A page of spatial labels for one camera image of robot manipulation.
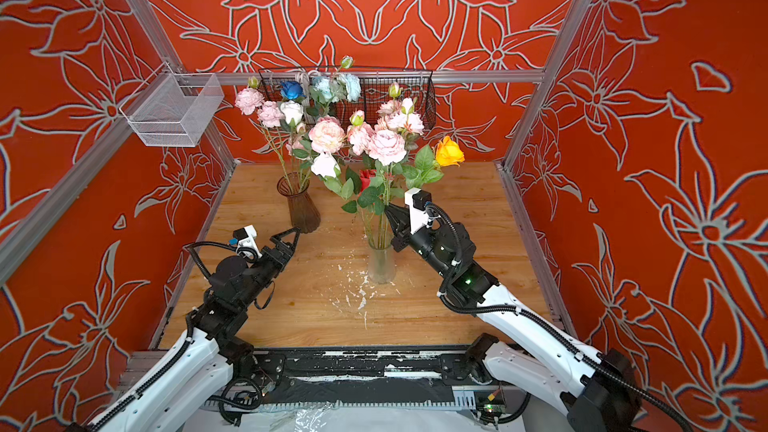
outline wood grain surface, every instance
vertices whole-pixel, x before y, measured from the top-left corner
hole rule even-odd
[[[227,242],[233,230],[253,224],[259,234],[256,241],[263,247],[271,235],[290,228],[288,205],[276,190],[280,172],[279,165],[238,166],[207,240]],[[466,163],[445,172],[443,180],[426,189],[454,222],[466,226],[477,245],[475,260],[549,319],[494,164]],[[276,280],[272,303],[263,311],[251,307],[238,337],[257,347],[470,344],[482,332],[509,341],[480,319],[447,310],[436,297],[440,276],[409,248],[396,255],[393,283],[371,284],[366,276],[369,249],[360,220],[341,210],[341,198],[316,178],[310,194],[322,216],[320,227],[301,236],[291,263]],[[211,271],[227,255],[218,248],[200,249]],[[185,330],[184,315],[202,303],[207,288],[195,268],[161,348],[168,348]],[[259,302],[268,294],[264,292]]]

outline yellow rose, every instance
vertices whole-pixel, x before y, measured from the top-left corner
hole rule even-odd
[[[445,136],[442,142],[437,143],[435,160],[442,167],[457,166],[460,162],[464,162],[464,152],[458,148],[456,142],[451,140],[450,137]]]

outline red wall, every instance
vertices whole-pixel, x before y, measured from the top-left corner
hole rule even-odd
[[[124,0],[0,0],[0,242],[159,64]],[[0,430],[61,430],[145,350],[224,168],[130,137],[0,288]]]
[[[593,0],[514,164],[579,337],[698,430],[768,427],[766,13]]]
[[[432,70],[543,67],[570,0],[150,0],[188,70],[339,62]],[[438,88],[438,125],[467,158],[504,154],[532,84]],[[229,102],[234,88],[228,91]],[[235,157],[274,160],[239,110],[216,124]]]

